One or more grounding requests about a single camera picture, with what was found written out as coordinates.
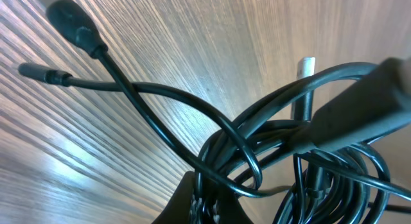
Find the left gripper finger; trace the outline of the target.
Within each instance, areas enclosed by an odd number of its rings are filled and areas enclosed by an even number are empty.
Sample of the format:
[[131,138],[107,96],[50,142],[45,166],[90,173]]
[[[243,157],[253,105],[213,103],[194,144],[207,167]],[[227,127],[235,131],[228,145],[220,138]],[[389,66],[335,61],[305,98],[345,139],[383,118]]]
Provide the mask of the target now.
[[197,198],[195,196],[195,182],[195,173],[193,171],[186,172],[168,204],[155,218],[153,224],[252,224],[234,192],[204,178],[204,197]]

